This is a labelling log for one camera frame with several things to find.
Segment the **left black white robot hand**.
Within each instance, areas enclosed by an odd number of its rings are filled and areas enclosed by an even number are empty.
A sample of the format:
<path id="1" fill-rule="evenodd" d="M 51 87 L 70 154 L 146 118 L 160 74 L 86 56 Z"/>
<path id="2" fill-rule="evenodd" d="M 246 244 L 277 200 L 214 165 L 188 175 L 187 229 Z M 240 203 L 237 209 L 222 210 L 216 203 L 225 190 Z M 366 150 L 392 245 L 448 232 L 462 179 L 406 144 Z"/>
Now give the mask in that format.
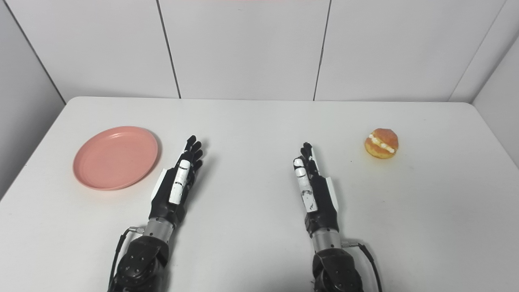
<path id="1" fill-rule="evenodd" d="M 153 193 L 149 219 L 163 219 L 173 226 L 182 223 L 186 215 L 185 203 L 202 167 L 202 143 L 195 135 L 187 144 L 176 164 L 165 170 Z"/>

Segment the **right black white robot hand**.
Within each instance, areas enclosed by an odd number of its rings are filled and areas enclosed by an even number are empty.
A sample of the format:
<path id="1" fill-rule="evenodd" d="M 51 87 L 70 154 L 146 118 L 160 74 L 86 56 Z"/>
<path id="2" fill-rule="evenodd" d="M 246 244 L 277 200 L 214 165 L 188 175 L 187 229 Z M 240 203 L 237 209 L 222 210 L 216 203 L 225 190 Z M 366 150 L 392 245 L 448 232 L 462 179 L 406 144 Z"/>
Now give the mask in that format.
<path id="1" fill-rule="evenodd" d="M 313 146 L 305 142 L 293 168 L 306 210 L 305 227 L 311 236 L 320 229 L 340 231 L 335 190 L 331 178 L 320 174 Z"/>

